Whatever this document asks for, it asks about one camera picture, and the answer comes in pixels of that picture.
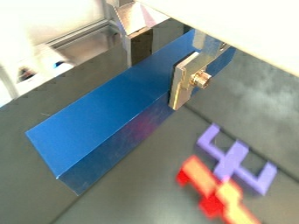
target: gray surface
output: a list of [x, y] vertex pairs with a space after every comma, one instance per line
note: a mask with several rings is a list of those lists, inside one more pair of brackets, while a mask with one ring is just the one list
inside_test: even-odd
[[121, 72], [120, 47], [1, 108], [0, 223], [49, 223], [77, 199], [52, 176], [24, 132]]
[[238, 52], [187, 103], [299, 180], [299, 79]]
[[[208, 125], [187, 108], [182, 108], [55, 224], [222, 223], [220, 220], [207, 220], [199, 211], [199, 195], [194, 189], [180, 188], [175, 183], [180, 165], [194, 153], [200, 155], [208, 167], [214, 166], [212, 160], [199, 154], [195, 147]], [[218, 137], [218, 145], [230, 146], [232, 140], [223, 136]], [[256, 170], [260, 160], [251, 153], [244, 166]], [[258, 197], [247, 190], [244, 194], [244, 204], [263, 223], [296, 223], [299, 185], [282, 172], [266, 197]]]
[[[163, 30], [155, 47], [170, 37], [175, 33]], [[80, 198], [55, 180], [24, 132], [121, 72], [125, 64], [119, 45], [0, 110], [0, 223], [51, 223], [60, 214], [56, 222], [65, 224], [220, 223], [206, 221], [196, 208], [198, 193], [174, 182], [208, 127], [202, 116], [287, 173], [279, 172], [266, 197], [246, 192], [244, 203], [252, 213], [267, 224], [298, 223], [299, 189], [291, 177], [299, 176], [299, 79], [242, 52], [210, 88], [192, 98], [188, 109], [174, 114]], [[226, 137], [218, 139], [223, 148], [230, 143]], [[256, 171], [263, 163], [251, 155], [244, 166]], [[204, 160], [211, 167], [211, 160]]]

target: red block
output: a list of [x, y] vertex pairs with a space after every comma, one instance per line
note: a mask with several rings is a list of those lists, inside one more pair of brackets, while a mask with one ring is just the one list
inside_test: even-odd
[[183, 163], [176, 181], [180, 186], [190, 182], [199, 191], [203, 196], [199, 207], [210, 219], [219, 216], [227, 224], [260, 224], [239, 204], [243, 198], [239, 185], [232, 180], [220, 183], [196, 156], [191, 156]]

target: blue rectangular prism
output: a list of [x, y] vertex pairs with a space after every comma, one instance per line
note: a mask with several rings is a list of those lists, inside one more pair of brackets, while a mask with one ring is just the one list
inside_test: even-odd
[[[194, 31], [25, 132], [56, 177], [80, 195], [149, 136], [167, 116], [174, 66], [195, 51]], [[215, 75], [230, 48], [212, 62]]]

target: purple block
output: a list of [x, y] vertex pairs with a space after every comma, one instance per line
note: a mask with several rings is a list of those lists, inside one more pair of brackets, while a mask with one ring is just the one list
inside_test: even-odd
[[231, 178], [247, 154], [248, 147], [240, 141], [236, 141], [214, 169], [214, 174], [219, 180], [224, 181]]
[[219, 160], [214, 170], [215, 176], [223, 181], [236, 174], [259, 194], [266, 195], [276, 176], [276, 166], [267, 162], [258, 177], [252, 175], [252, 173], [240, 165], [248, 154], [248, 146], [240, 141], [236, 141], [227, 154], [224, 154], [219, 147], [212, 143], [219, 132], [220, 126], [214, 123], [198, 140], [198, 145], [216, 160]]
[[243, 166], [235, 170], [235, 173], [259, 194], [267, 194], [268, 187], [271, 186], [276, 176], [275, 165], [267, 162], [258, 177], [252, 175], [252, 173]]
[[224, 153], [220, 151], [219, 147], [212, 143], [214, 138], [220, 132], [220, 126], [212, 124], [198, 140], [198, 145], [210, 153], [210, 155], [222, 160], [224, 158]]

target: white wall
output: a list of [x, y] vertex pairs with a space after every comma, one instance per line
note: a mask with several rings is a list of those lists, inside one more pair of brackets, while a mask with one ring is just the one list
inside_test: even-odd
[[39, 44], [101, 19], [101, 0], [0, 0], [0, 67], [11, 81], [17, 80], [20, 61], [43, 71], [35, 57]]
[[8, 12], [17, 14], [35, 45], [104, 18], [100, 0], [0, 0], [0, 13]]

